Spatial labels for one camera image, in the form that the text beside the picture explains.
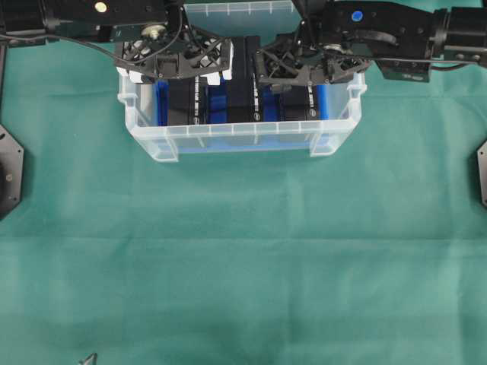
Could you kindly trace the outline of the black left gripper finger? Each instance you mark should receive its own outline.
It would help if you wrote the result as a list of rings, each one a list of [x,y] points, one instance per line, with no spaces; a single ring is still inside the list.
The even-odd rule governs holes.
[[[97,365],[97,353],[89,354],[86,358],[78,361],[78,365]]]

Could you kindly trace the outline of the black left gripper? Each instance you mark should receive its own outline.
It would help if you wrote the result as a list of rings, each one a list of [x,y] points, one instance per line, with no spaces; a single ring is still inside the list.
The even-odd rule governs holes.
[[[146,27],[135,41],[116,44],[117,71],[133,82],[203,77],[207,82],[232,79],[231,39],[184,24],[169,32],[163,25]]]

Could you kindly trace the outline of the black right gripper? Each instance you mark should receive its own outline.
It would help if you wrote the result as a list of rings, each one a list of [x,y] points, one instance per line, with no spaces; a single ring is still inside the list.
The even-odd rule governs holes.
[[[340,45],[310,45],[289,33],[255,51],[253,61],[258,84],[273,90],[346,84],[371,65]]]

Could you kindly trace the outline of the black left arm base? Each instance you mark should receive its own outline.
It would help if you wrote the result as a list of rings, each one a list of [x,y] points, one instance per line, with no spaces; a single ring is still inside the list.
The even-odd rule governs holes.
[[[1,125],[1,219],[21,202],[24,148]]]

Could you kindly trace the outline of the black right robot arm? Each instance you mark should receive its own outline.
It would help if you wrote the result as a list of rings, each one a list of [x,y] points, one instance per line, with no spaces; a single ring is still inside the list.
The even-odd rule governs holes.
[[[254,54],[256,79],[286,88],[343,84],[376,64],[384,78],[486,67],[486,8],[423,11],[384,1],[295,1],[292,33]]]

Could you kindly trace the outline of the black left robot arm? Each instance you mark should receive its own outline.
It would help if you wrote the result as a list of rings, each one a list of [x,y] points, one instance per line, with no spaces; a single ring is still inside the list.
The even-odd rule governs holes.
[[[179,1],[3,1],[8,57],[3,116],[27,145],[24,200],[1,222],[1,362],[197,364],[202,341],[143,338],[155,315],[135,298],[124,264],[132,237],[132,147],[114,101],[118,75],[102,60],[116,27],[141,39],[167,25],[160,50],[187,39]]]

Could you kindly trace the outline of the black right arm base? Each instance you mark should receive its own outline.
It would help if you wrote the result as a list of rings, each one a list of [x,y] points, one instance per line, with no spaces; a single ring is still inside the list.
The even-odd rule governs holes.
[[[479,188],[482,205],[487,207],[487,141],[477,149],[477,164],[479,170]]]

